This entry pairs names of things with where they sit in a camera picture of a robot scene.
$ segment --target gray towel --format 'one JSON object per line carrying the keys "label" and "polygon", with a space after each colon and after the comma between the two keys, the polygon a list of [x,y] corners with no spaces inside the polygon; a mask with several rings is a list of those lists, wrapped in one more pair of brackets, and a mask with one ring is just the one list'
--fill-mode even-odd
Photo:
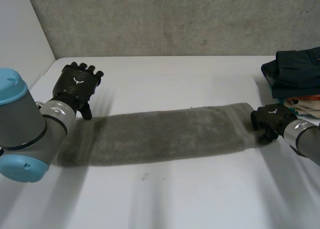
{"label": "gray towel", "polygon": [[240,152],[257,144],[247,103],[77,119],[54,164],[114,166]]}

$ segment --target white table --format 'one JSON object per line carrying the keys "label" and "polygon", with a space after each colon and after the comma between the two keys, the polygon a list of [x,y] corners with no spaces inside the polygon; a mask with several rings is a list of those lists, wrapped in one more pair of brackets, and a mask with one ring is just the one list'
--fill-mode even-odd
{"label": "white table", "polygon": [[[104,72],[93,116],[274,102],[273,56],[57,60],[32,88],[46,102],[66,64]],[[279,139],[228,155],[113,167],[51,166],[37,183],[0,178],[2,229],[318,229],[320,167]]]}

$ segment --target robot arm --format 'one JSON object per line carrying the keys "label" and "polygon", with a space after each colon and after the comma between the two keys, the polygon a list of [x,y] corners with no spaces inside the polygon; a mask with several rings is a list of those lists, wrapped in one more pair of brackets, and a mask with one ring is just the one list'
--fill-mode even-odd
{"label": "robot arm", "polygon": [[88,104],[104,75],[95,67],[66,65],[53,98],[38,109],[26,83],[11,69],[0,69],[0,173],[18,182],[42,179],[73,126],[77,111],[92,118]]}
{"label": "robot arm", "polygon": [[260,143],[268,144],[282,136],[299,156],[309,158],[320,166],[319,126],[298,119],[282,104],[259,107],[251,113],[251,122],[256,131],[263,132]]}

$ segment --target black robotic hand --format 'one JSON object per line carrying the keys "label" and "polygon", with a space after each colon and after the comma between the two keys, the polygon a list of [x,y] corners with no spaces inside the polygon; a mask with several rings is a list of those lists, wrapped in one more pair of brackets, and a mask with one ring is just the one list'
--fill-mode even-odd
{"label": "black robotic hand", "polygon": [[100,85],[104,73],[98,71],[94,74],[96,67],[87,67],[84,63],[78,65],[75,62],[66,65],[53,88],[52,100],[68,104],[75,113],[80,111],[83,119],[88,121],[92,118],[88,101]]}
{"label": "black robotic hand", "polygon": [[297,117],[282,104],[270,104],[259,107],[251,113],[251,122],[255,131],[263,130],[259,143],[268,144],[280,136]]}

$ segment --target blue cap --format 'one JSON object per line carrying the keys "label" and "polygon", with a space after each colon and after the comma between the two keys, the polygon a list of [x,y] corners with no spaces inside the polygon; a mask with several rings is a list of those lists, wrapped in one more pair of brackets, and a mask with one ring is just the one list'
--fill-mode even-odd
{"label": "blue cap", "polygon": [[0,105],[12,103],[22,98],[28,86],[15,70],[0,68]]}
{"label": "blue cap", "polygon": [[38,182],[48,169],[49,166],[43,161],[25,155],[7,154],[0,157],[0,173],[17,182]]}

